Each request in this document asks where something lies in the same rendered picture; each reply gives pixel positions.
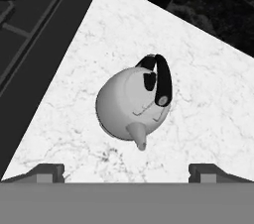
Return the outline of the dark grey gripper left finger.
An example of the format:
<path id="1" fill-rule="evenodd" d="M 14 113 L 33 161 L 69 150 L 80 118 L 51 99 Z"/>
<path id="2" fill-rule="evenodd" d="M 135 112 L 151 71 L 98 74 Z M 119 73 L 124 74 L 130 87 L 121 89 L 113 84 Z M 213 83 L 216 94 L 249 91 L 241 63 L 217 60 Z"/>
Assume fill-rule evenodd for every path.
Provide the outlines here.
<path id="1" fill-rule="evenodd" d="M 38 164 L 26 173 L 2 180 L 2 183 L 64 183 L 64 164 Z"/>

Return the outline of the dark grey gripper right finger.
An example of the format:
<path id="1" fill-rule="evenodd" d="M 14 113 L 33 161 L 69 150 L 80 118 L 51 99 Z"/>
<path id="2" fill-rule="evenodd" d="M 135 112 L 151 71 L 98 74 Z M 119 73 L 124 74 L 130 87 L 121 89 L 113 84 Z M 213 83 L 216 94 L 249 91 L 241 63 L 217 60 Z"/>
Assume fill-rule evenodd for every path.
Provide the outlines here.
<path id="1" fill-rule="evenodd" d="M 253 183 L 253 180 L 227 173 L 215 164 L 189 164 L 189 183 Z"/>

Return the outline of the dark cabinet drawer front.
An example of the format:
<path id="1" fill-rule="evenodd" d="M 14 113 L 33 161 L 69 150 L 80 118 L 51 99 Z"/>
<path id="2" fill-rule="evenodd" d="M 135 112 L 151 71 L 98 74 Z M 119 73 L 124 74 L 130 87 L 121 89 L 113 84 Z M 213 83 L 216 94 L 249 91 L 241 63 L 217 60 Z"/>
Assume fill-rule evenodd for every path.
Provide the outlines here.
<path id="1" fill-rule="evenodd" d="M 59 1 L 0 2 L 0 89 Z"/>

